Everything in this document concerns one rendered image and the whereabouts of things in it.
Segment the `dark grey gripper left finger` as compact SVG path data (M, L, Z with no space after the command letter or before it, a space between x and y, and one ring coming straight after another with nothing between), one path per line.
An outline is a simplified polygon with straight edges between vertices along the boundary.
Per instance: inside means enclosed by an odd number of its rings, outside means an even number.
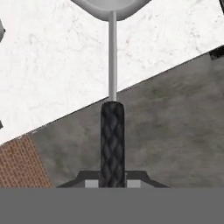
M98 171L80 171L76 178L59 185L59 188L97 188L98 186Z

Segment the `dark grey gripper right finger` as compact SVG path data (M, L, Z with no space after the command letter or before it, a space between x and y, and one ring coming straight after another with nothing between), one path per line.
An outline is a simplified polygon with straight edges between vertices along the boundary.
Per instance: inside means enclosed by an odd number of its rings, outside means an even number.
M126 171L127 188L168 188L149 177L146 171Z

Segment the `grey spatula with black handle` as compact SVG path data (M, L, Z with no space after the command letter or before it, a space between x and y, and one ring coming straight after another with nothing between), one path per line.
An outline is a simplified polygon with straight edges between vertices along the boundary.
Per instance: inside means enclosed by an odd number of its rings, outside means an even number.
M151 0L71 0L92 17L108 22L108 100L101 105L100 188L126 187L125 114L117 100L117 22Z

